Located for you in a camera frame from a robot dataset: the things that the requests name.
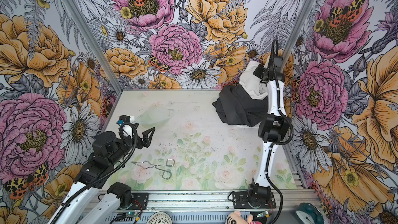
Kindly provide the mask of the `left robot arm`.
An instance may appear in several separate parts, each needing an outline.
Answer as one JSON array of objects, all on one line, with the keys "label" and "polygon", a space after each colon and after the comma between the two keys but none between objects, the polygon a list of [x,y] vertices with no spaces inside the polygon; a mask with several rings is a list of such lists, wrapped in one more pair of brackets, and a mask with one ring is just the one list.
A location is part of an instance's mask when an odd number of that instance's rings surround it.
[{"label": "left robot arm", "polygon": [[50,219],[51,224],[75,224],[111,175],[123,168],[136,149],[151,145],[154,127],[139,135],[134,117],[122,115],[118,133],[102,132],[92,144],[93,153],[82,166],[70,191]]}]

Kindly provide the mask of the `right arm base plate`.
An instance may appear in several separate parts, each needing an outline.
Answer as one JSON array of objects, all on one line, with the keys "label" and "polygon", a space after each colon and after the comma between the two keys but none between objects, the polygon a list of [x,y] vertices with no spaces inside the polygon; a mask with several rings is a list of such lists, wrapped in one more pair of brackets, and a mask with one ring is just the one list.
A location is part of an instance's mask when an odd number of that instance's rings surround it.
[{"label": "right arm base plate", "polygon": [[268,200],[265,198],[249,197],[247,191],[237,190],[230,192],[228,200],[233,203],[235,209],[271,209],[276,208],[274,194]]}]

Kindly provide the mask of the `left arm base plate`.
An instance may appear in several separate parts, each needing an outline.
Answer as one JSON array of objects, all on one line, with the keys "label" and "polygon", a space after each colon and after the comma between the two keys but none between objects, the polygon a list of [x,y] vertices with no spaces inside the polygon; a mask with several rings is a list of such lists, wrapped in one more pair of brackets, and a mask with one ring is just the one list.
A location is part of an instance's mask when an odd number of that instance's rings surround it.
[{"label": "left arm base plate", "polygon": [[132,195],[131,196],[132,200],[130,201],[130,204],[126,208],[123,208],[122,210],[141,211],[147,209],[147,205],[149,202],[149,193],[135,192],[131,193],[131,195]]}]

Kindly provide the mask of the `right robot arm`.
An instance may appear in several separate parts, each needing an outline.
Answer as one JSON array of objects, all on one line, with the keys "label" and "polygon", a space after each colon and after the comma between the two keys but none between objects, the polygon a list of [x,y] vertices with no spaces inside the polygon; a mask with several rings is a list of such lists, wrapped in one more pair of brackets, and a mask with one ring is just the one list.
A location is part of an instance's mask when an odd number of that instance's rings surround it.
[{"label": "right robot arm", "polygon": [[260,169],[249,186],[249,202],[260,202],[260,206],[283,207],[283,194],[271,180],[272,165],[279,146],[290,143],[293,126],[284,105],[285,75],[280,72],[283,58],[268,57],[268,65],[259,65],[254,75],[268,89],[268,112],[259,125],[258,136],[263,141]]}]

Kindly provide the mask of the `white cloth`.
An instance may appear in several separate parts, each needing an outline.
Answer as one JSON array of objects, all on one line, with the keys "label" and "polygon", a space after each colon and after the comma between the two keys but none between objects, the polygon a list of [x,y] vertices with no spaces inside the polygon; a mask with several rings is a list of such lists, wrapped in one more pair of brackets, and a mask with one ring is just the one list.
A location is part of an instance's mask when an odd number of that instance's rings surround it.
[{"label": "white cloth", "polygon": [[260,78],[254,75],[255,69],[263,65],[257,61],[250,61],[239,78],[239,84],[254,100],[264,100],[268,96],[266,84],[260,83]]}]

